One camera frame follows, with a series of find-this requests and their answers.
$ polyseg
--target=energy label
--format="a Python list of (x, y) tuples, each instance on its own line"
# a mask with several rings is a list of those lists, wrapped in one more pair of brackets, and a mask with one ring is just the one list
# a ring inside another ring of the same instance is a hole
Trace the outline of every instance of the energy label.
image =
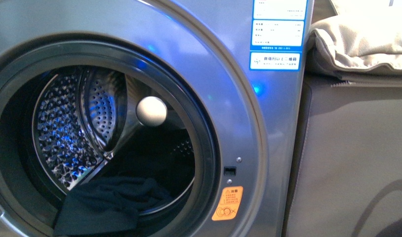
[(254, 0), (251, 70), (299, 70), (307, 0)]

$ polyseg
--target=warning label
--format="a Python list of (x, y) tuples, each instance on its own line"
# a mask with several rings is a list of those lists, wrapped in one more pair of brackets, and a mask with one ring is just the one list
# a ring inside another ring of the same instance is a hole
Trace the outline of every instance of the warning label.
[(227, 187), (221, 193), (220, 202), (212, 216), (213, 221), (232, 220), (236, 217), (241, 203), (243, 187)]

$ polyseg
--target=laundry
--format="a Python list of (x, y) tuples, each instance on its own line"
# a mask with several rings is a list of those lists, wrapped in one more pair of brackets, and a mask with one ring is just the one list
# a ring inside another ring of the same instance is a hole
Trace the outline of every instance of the laundry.
[(72, 189), (54, 228), (55, 236), (134, 230), (139, 211), (170, 202), (168, 191), (152, 178), (102, 177)]

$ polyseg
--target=silver washing machine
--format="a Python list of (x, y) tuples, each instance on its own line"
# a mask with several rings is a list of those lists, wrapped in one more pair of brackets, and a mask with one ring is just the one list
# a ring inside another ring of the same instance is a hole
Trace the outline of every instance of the silver washing machine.
[(0, 0), (0, 237), (125, 173), (170, 193), (127, 236), (280, 236), (312, 6)]

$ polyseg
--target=sticker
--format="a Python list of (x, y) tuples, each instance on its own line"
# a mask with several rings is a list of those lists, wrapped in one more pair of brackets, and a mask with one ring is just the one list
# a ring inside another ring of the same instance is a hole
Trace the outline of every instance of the sticker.
[(242, 186), (224, 188), (220, 202), (211, 219), (213, 221), (225, 221), (235, 218), (239, 210), (242, 194)]
[(303, 21), (254, 20), (252, 45), (301, 46)]
[(298, 70), (299, 53), (253, 52), (250, 55), (250, 69), (256, 70)]
[(251, 70), (300, 70), (308, 0), (253, 0)]
[(254, 19), (304, 20), (307, 0), (254, 0)]

